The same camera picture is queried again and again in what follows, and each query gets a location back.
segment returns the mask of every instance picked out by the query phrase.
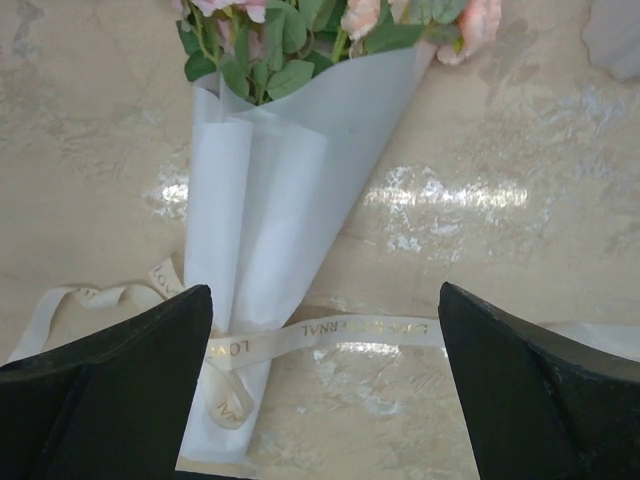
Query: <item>white paper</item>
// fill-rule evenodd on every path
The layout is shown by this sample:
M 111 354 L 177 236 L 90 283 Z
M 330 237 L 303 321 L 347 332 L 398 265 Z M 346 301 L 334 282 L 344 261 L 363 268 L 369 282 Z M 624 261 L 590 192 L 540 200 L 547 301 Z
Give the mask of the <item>white paper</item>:
M 293 314 L 434 52 L 343 62 L 260 108 L 224 83 L 216 97 L 213 78 L 196 86 L 185 281 L 211 287 L 215 328 L 275 330 Z M 237 430 L 213 422 L 199 382 L 182 455 L 242 462 L 269 368 L 237 370 L 255 403 Z

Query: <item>black object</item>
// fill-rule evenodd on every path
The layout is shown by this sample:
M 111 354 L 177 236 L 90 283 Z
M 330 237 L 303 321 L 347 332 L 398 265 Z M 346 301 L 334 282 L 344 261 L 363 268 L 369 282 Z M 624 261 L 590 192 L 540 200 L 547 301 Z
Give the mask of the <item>black object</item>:
M 209 289 L 194 287 L 0 368 L 0 478 L 171 478 L 211 321 Z
M 640 479 L 640 363 L 450 284 L 439 314 L 482 480 Z

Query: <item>beige marble tabletop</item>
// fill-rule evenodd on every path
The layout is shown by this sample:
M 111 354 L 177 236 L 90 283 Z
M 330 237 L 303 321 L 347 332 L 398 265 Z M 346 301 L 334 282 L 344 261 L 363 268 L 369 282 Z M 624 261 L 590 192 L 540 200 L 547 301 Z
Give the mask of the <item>beige marble tabletop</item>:
M 180 251 L 191 90 L 164 0 L 0 2 L 0 356 L 49 287 Z M 496 45 L 430 68 L 306 303 L 434 317 L 452 281 L 535 322 L 640 324 L 640 84 L 592 67 L 588 0 L 504 0 Z M 51 345 L 133 312 L 66 306 Z M 276 360 L 267 479 L 473 480 L 439 351 Z

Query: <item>satin ribbon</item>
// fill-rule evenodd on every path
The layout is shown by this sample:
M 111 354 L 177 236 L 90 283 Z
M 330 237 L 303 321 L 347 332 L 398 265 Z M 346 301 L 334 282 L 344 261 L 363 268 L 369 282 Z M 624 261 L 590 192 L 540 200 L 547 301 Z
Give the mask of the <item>satin ribbon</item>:
M 128 283 L 103 290 L 75 286 L 46 292 L 9 361 L 42 352 L 51 322 L 67 296 L 75 298 L 84 308 L 95 310 L 117 306 L 127 294 L 145 311 L 185 290 L 171 259 L 152 268 L 149 278 L 152 287 Z M 640 340 L 639 327 L 569 323 L 546 328 L 609 353 L 631 359 L 640 357 L 640 342 L 635 341 Z M 235 430 L 255 408 L 236 369 L 302 348 L 345 342 L 442 349 L 445 346 L 439 321 L 428 318 L 337 315 L 299 322 L 276 331 L 235 336 L 226 336 L 214 327 L 199 379 L 209 415 L 220 427 Z

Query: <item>flower bouquet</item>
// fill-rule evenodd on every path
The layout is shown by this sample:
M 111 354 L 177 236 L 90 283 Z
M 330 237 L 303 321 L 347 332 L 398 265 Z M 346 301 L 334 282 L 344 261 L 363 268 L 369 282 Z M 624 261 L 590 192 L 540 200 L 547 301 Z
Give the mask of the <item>flower bouquet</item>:
M 491 40 L 500 3 L 173 1 L 195 82 L 185 281 L 211 287 L 213 337 L 274 331 L 303 300 L 433 57 L 459 63 Z M 184 456 L 243 460 L 269 368 L 204 362 Z

